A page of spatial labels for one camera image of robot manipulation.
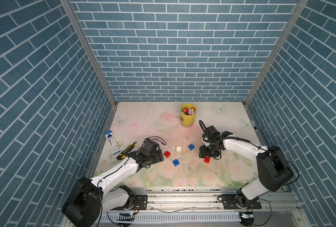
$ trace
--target yellow cup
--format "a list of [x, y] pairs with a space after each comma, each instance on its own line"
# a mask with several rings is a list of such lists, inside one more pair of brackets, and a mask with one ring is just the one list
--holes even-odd
[[[187, 109], [191, 108], [194, 109], [196, 112], [192, 115], [185, 115], [182, 111], [184, 110], [184, 107], [187, 107]], [[194, 122], [194, 118], [196, 117], [196, 113], [197, 113], [197, 109], [194, 105], [192, 104], [184, 104], [181, 107], [181, 124], [184, 127], [191, 127], [193, 125]]]

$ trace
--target floor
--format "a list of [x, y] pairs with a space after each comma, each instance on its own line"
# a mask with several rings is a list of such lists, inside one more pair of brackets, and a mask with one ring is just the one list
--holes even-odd
[[[188, 187], [229, 186], [239, 188], [257, 177], [256, 164], [247, 158], [225, 150], [220, 160], [211, 158], [209, 164], [199, 158], [202, 129], [198, 121], [215, 126], [220, 131], [230, 131], [238, 137], [259, 143], [246, 111], [241, 102], [195, 102], [196, 119], [192, 127], [180, 125], [180, 107], [185, 102], [120, 102], [111, 130], [120, 150], [137, 141], [138, 149], [144, 138], [159, 136], [167, 145], [160, 145], [162, 152], [171, 156], [164, 161], [141, 169], [124, 179], [121, 184], [128, 187]], [[177, 152], [176, 146], [182, 146]], [[119, 161], [105, 143], [95, 175], [102, 174]]]

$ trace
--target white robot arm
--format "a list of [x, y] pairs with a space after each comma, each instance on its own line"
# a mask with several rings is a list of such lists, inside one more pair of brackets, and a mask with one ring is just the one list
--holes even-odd
[[[214, 126], [206, 128], [201, 120], [199, 122], [204, 131], [202, 141], [205, 143], [200, 147], [200, 158], [219, 159], [221, 151], [227, 149], [256, 163], [258, 178], [236, 192], [238, 206], [250, 206], [258, 196], [268, 191], [277, 191], [292, 178], [293, 173], [280, 148], [255, 145], [230, 132], [220, 133]], [[135, 195], [130, 188], [121, 186], [115, 191], [110, 190], [141, 168], [161, 161], [163, 155], [158, 143], [147, 138], [137, 152], [129, 153], [110, 170], [92, 179], [79, 179], [61, 211], [75, 226], [89, 227], [102, 212], [116, 207], [130, 208]]]
[[77, 227], [91, 226], [102, 213], [116, 207], [129, 209], [135, 193], [127, 186], [110, 191], [123, 179], [148, 165], [163, 161], [158, 143], [147, 138], [136, 152], [110, 170], [92, 179], [80, 178], [72, 188], [61, 211]]
[[240, 207], [250, 206], [253, 200], [256, 201], [258, 196], [268, 191], [277, 191], [293, 177], [289, 162], [279, 147], [255, 145], [228, 131], [220, 133], [214, 126], [206, 128], [201, 120], [199, 122], [204, 132], [202, 141], [205, 143], [200, 147], [200, 158], [219, 159], [221, 151], [227, 149], [256, 163], [258, 178], [236, 192], [236, 202]]

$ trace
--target yellow utility knife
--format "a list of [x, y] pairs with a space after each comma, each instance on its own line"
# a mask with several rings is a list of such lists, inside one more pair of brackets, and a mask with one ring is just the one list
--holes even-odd
[[119, 161], [123, 160], [123, 158], [125, 158], [125, 156], [133, 150], [136, 143], [138, 143], [138, 142], [135, 141], [134, 143], [130, 144], [119, 156], [116, 157], [116, 159], [119, 160]]

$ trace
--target blue wall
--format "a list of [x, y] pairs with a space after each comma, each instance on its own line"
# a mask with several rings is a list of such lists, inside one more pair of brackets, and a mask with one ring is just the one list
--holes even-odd
[[297, 0], [72, 2], [117, 101], [243, 101]]
[[61, 223], [110, 108], [59, 0], [0, 0], [0, 227]]
[[336, 226], [336, 0], [308, 2], [249, 109], [299, 168], [312, 226]]

